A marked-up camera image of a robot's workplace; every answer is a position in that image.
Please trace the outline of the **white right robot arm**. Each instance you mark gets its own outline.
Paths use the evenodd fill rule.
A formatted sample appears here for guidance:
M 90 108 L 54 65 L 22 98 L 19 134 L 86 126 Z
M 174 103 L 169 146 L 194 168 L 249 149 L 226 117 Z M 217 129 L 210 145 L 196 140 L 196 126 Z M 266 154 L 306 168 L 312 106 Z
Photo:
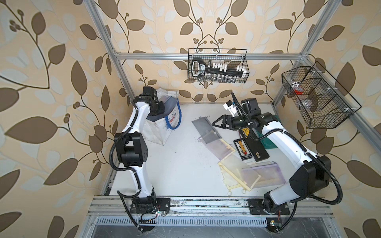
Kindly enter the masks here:
M 238 102 L 235 95 L 223 105 L 228 115 L 218 118 L 221 129 L 238 131 L 248 128 L 249 138 L 260 141 L 269 138 L 290 160 L 296 171 L 284 185 L 264 195 L 264 211 L 273 214 L 288 202 L 297 203 L 312 198 L 328 205 L 337 205 L 343 199 L 342 187 L 331 172 L 331 161 L 307 149 L 296 137 L 289 133 L 271 113 L 262 113 L 255 98 Z M 333 182 L 337 197 L 326 200 L 315 195 Z

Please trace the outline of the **white canvas tote bag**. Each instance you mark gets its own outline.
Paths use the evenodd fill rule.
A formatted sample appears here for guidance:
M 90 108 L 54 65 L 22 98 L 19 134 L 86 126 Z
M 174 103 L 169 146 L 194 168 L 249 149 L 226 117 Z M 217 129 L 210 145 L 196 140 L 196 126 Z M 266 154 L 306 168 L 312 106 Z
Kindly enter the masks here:
M 176 91 L 168 91 L 168 90 L 159 88 L 157 90 L 157 93 L 158 93 L 158 98 L 164 95 L 170 95 L 170 96 L 178 98 L 178 92 Z M 144 139 L 159 145 L 165 145 L 171 132 L 177 129 L 181 124 L 182 112 L 181 112 L 180 105 L 178 107 L 179 108 L 177 110 L 175 109 L 170 114 L 171 116 L 175 115 L 172 118 L 172 122 L 169 122 L 167 118 L 161 119 L 156 122 L 151 122 L 148 119 L 146 119 L 145 125 L 143 128 L 143 133 L 142 133 Z

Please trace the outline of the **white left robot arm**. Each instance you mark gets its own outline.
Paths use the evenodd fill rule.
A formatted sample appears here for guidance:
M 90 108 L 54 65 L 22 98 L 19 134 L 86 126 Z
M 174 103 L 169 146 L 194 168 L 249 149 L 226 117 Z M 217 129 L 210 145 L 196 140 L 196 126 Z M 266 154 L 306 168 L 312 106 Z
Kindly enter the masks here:
M 156 194 L 149 181 L 145 162 L 148 159 L 148 147 L 142 135 L 145 120 L 165 111 L 164 103 L 159 101 L 157 91 L 145 86 L 142 93 L 131 101 L 134 107 L 132 117 L 122 133 L 114 135 L 114 143 L 109 154 L 109 163 L 115 171 L 131 171 L 136 180 L 137 193 L 125 195 L 130 198 L 137 213 L 152 212 L 158 208 Z

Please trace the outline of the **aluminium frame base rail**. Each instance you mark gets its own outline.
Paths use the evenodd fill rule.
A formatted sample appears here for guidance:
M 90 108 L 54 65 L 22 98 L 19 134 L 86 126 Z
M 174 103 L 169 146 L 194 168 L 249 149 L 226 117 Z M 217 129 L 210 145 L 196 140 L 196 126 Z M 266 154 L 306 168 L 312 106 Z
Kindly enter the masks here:
M 170 203 L 162 203 L 158 215 L 136 213 L 130 200 L 126 205 L 136 221 L 144 219 L 145 226 L 196 227 L 265 227 L 267 221 L 284 222 L 294 205 L 287 204 L 273 215 L 254 206 L 247 197 L 183 197 L 173 196 Z M 85 227 L 95 225 L 132 225 L 123 202 L 118 196 L 96 196 L 88 210 Z

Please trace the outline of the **red item in basket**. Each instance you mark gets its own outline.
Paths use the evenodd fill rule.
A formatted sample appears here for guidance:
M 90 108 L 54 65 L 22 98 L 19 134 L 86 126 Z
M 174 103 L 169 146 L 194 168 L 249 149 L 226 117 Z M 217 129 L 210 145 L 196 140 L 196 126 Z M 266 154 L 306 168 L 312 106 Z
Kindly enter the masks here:
M 290 88 L 291 88 L 291 91 L 289 94 L 291 96 L 304 94 L 304 88 L 301 86 L 300 83 L 294 83 L 290 86 Z

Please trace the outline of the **green plastic tool case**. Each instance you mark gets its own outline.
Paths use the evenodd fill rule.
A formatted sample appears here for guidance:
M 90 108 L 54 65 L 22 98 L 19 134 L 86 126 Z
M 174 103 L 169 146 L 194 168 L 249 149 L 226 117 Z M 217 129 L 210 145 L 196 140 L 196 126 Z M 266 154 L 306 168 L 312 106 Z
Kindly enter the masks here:
M 280 118 L 276 115 L 272 115 L 271 118 L 274 120 L 274 121 L 280 121 Z M 264 134 L 262 133 L 262 129 L 263 129 L 263 126 L 260 126 L 259 128 L 257 128 L 257 136 L 258 137 L 262 137 Z M 264 148 L 266 150 L 271 150 L 271 149 L 276 149 L 277 146 L 268 138 L 264 138 L 261 140 L 261 143 L 262 145 L 264 146 Z

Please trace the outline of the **yellow trimmed mesh pouch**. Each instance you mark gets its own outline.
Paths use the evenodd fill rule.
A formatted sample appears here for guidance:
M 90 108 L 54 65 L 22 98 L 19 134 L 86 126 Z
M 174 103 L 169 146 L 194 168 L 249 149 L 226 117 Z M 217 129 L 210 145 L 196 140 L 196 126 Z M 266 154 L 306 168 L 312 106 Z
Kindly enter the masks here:
M 217 164 L 223 175 L 223 183 L 229 192 L 241 187 L 243 194 L 245 194 L 247 191 L 251 191 L 262 178 L 258 172 L 235 155 L 230 155 Z

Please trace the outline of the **grey dark trimmed pouch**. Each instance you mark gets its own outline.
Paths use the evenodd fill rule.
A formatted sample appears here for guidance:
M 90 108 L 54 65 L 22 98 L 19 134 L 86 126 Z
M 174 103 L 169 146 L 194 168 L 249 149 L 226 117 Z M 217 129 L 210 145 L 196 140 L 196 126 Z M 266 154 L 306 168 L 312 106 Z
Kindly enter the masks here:
M 220 134 L 214 129 L 207 117 L 199 117 L 198 119 L 192 121 L 192 123 L 206 144 L 222 138 Z

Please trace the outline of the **purple pouch front right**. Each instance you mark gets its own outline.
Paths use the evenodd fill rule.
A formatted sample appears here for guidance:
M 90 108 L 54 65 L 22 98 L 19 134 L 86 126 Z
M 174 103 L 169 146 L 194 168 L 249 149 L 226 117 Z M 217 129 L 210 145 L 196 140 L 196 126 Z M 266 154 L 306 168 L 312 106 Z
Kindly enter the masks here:
M 241 169 L 241 175 L 250 188 L 280 186 L 286 183 L 279 165 L 276 162 L 261 163 L 257 166 Z

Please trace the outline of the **black socket tool set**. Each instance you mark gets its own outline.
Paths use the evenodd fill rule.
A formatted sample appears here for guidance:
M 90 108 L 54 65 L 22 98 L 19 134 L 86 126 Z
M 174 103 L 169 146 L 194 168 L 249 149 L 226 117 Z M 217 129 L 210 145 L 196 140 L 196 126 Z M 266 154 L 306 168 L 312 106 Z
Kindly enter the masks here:
M 194 58 L 191 61 L 189 72 L 192 77 L 204 77 L 210 75 L 227 75 L 232 77 L 244 78 L 249 76 L 249 72 L 243 66 L 228 68 L 227 64 L 206 62 L 201 58 Z

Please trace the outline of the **black yellow battery pack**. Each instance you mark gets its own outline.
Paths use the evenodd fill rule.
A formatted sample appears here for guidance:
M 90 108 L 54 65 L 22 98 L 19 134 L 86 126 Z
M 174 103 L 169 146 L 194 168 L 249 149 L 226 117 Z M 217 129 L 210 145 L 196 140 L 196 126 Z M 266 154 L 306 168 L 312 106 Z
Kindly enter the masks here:
M 239 136 L 240 138 L 235 139 L 233 142 L 242 161 L 254 159 L 256 162 L 261 162 L 270 158 L 260 141 L 252 140 L 242 130 L 239 131 Z

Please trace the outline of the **purple yellow trimmed pouch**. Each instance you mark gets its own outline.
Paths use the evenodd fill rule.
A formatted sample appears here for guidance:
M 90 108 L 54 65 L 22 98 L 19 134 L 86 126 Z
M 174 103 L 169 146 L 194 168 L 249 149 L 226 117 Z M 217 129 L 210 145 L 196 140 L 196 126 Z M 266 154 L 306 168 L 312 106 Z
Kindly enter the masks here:
M 206 143 L 204 139 L 201 138 L 200 141 L 220 161 L 236 152 L 236 149 L 234 149 L 223 139 L 218 139 L 210 143 Z

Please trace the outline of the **grey blue mesh pouch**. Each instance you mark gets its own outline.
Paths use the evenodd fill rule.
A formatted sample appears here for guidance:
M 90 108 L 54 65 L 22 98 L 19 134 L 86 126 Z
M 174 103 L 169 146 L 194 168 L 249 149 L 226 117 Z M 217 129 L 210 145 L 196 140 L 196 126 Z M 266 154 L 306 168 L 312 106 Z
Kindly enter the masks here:
M 161 119 L 167 118 L 169 122 L 172 122 L 172 118 L 175 116 L 171 116 L 170 114 L 179 107 L 179 99 L 170 95 L 164 95 L 159 98 L 159 105 L 164 105 L 164 110 L 161 110 L 159 113 L 155 113 L 153 116 L 148 116 L 147 119 L 151 122 L 156 122 Z

